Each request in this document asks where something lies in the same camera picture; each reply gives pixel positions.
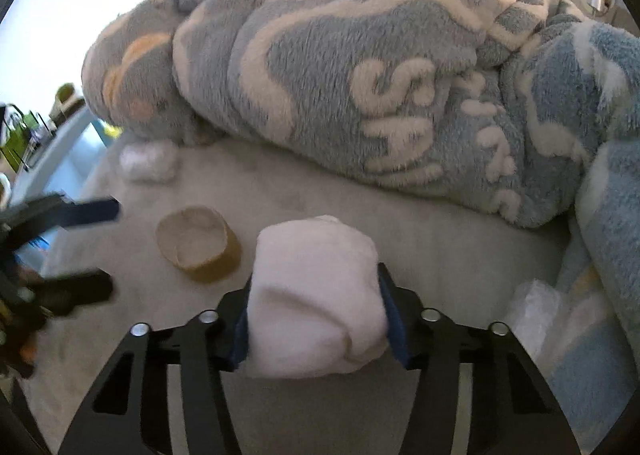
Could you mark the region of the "white desk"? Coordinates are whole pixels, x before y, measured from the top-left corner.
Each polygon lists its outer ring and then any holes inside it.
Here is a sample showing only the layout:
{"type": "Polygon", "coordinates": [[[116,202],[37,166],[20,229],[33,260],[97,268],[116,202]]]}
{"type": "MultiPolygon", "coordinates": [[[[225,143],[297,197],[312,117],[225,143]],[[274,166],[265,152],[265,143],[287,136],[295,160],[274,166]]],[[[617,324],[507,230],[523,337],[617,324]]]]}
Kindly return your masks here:
{"type": "Polygon", "coordinates": [[[10,205],[51,193],[77,198],[112,142],[102,122],[81,108],[56,131],[36,163],[17,175],[10,205]]]}

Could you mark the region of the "white sock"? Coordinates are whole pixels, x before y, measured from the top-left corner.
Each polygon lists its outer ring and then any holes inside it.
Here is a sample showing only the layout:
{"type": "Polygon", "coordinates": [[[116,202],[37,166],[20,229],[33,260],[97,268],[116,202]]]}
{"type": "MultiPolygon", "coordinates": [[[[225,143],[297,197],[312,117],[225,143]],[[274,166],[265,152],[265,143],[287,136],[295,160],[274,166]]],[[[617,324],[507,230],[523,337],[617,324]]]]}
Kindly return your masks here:
{"type": "Polygon", "coordinates": [[[378,249],[331,215],[271,225],[258,237],[247,302],[247,375],[349,374],[387,349],[378,249]]]}

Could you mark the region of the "blue fleece blanket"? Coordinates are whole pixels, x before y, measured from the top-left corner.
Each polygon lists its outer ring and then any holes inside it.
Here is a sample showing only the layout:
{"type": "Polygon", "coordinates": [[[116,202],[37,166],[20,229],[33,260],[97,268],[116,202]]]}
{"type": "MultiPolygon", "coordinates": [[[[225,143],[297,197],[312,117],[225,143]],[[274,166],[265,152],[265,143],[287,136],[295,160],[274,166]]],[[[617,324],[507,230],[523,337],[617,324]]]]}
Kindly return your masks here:
{"type": "Polygon", "coordinates": [[[522,227],[574,209],[639,337],[639,40],[570,0],[145,0],[81,83],[143,137],[267,142],[522,227]]]}

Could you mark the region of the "green slipper on desk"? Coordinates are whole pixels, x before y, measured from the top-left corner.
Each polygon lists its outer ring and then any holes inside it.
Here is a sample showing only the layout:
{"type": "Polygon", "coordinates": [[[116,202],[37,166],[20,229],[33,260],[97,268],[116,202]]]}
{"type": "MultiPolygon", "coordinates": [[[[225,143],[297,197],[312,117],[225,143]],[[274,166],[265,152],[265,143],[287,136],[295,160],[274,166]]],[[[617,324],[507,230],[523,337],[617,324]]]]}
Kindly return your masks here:
{"type": "Polygon", "coordinates": [[[64,83],[55,93],[49,117],[52,120],[66,119],[84,106],[85,100],[76,92],[73,83],[64,83]]]}

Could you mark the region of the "clear plastic wrapper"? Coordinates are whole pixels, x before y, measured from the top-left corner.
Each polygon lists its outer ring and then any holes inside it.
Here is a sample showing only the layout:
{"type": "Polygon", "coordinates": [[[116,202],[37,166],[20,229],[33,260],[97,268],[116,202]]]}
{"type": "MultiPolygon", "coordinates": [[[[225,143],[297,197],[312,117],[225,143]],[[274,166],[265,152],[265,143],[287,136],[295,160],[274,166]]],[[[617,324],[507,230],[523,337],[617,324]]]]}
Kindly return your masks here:
{"type": "Polygon", "coordinates": [[[529,357],[536,361],[566,306],[566,293],[540,279],[533,279],[514,289],[502,321],[511,329],[529,357]]]}

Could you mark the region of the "green paper bag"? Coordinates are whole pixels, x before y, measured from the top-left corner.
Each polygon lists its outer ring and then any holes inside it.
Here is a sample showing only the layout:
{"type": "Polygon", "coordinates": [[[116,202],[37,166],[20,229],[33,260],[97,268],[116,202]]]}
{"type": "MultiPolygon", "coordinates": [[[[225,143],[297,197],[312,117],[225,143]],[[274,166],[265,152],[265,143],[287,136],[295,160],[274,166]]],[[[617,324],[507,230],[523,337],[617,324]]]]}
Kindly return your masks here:
{"type": "Polygon", "coordinates": [[[1,154],[15,173],[20,171],[32,134],[39,126],[32,111],[23,112],[14,104],[1,104],[1,154]]]}

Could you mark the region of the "brown tape roll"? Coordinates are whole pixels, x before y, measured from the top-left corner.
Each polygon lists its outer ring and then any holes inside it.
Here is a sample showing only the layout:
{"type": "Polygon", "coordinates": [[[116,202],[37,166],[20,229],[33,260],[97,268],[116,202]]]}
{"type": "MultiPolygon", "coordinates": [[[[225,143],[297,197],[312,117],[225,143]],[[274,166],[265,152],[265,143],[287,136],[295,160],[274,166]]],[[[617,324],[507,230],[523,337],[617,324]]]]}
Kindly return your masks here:
{"type": "Polygon", "coordinates": [[[241,264],[239,239],[224,217],[209,207],[191,206],[165,215],[155,239],[160,254],[198,283],[222,281],[241,264]]]}

